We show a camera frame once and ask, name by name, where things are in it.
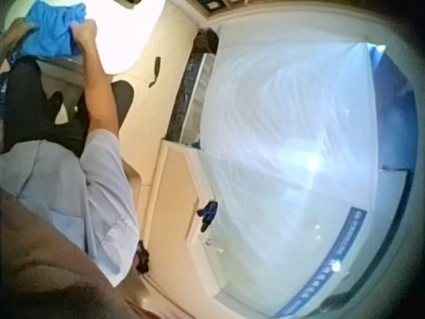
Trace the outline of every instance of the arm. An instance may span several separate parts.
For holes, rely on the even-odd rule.
[[[105,129],[118,138],[118,117],[114,95],[96,46],[96,23],[89,19],[84,24],[73,22],[71,29],[83,54],[86,76],[84,96],[90,119],[89,130]]]
[[[11,52],[18,46],[23,38],[33,29],[34,23],[26,23],[24,18],[18,18],[0,37],[0,65]]]

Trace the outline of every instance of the person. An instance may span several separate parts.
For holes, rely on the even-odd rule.
[[[36,27],[16,20],[1,36],[1,62]],[[73,22],[71,30],[85,78],[76,116],[55,125],[62,103],[46,98],[35,58],[16,61],[7,82],[0,186],[84,251],[116,287],[139,242],[120,156],[120,111],[96,47],[96,23]]]

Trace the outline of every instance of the blue trim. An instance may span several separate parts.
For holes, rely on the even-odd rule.
[[[342,262],[354,243],[360,228],[365,221],[367,212],[362,209],[352,207],[347,220],[339,233],[335,244],[322,262],[319,269],[307,282],[307,284],[292,298],[292,300],[274,315],[274,318],[290,316],[304,307],[318,292],[325,286],[332,277],[332,264],[335,261]]]

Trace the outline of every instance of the black pants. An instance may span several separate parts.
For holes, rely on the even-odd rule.
[[[112,83],[121,127],[133,102],[134,90],[128,82]],[[18,60],[9,74],[5,106],[5,149],[20,142],[47,140],[57,143],[80,157],[90,125],[84,95],[78,110],[68,123],[56,125],[54,120],[60,105],[49,101],[41,86],[41,70],[35,59],[26,56]]]

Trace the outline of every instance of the black object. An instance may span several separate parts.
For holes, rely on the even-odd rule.
[[[149,87],[150,88],[157,82],[157,79],[158,79],[158,75],[159,75],[159,71],[160,70],[161,70],[161,57],[160,56],[157,56],[155,58],[155,69],[153,70],[154,73],[155,73],[155,80],[153,80],[153,82],[151,84],[149,84]]]
[[[218,35],[212,29],[199,29],[193,41],[194,53],[211,53],[217,54],[218,50]]]
[[[217,214],[217,209],[218,203],[216,201],[210,201],[204,209],[199,209],[197,211],[198,216],[202,217],[202,233],[204,233],[206,229],[208,229],[209,225],[211,225],[215,215]]]
[[[139,241],[137,244],[136,254],[139,257],[139,263],[136,266],[136,269],[141,274],[149,272],[149,252],[143,246],[143,241]]]
[[[134,90],[125,81],[112,83],[117,106],[118,124],[121,125],[133,102]],[[47,99],[41,86],[41,70],[32,56],[15,62],[9,73],[5,99],[5,149],[20,142],[47,140],[57,143],[80,157],[86,143],[90,121],[84,95],[78,102],[78,111],[68,123],[56,125],[54,119],[61,98],[56,93]]]

